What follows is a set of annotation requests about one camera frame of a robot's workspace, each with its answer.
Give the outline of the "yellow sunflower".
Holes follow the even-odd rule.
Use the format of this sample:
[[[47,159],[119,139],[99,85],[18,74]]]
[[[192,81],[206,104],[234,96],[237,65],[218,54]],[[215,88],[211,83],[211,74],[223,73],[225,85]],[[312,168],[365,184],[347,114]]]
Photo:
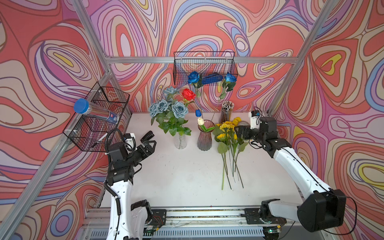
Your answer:
[[[234,135],[233,141],[238,141],[238,143],[240,145],[239,146],[239,152],[240,153],[243,152],[245,150],[246,146],[248,145],[247,141],[245,141],[245,140],[243,140],[241,138],[238,138],[238,136],[236,134]]]

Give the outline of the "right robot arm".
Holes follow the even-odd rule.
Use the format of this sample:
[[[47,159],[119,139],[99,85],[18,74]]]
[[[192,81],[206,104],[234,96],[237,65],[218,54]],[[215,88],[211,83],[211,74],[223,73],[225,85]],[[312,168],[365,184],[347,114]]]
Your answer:
[[[256,120],[251,117],[250,120],[248,126],[235,127],[238,138],[258,143],[285,169],[304,198],[301,204],[280,199],[262,201],[260,220],[265,223],[271,218],[293,220],[311,233],[328,232],[331,228],[342,226],[349,197],[339,189],[332,189],[299,158],[292,145],[280,137],[274,118]]]

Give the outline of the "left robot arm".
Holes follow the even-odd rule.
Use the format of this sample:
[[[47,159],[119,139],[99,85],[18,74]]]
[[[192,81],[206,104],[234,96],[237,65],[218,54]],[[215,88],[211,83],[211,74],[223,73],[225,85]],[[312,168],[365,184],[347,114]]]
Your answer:
[[[134,134],[123,134],[115,128],[105,137],[108,157],[105,190],[111,195],[108,240],[141,240],[166,223],[166,210],[152,211],[148,200],[132,202],[136,167],[155,152],[154,134],[148,131],[137,145]]]

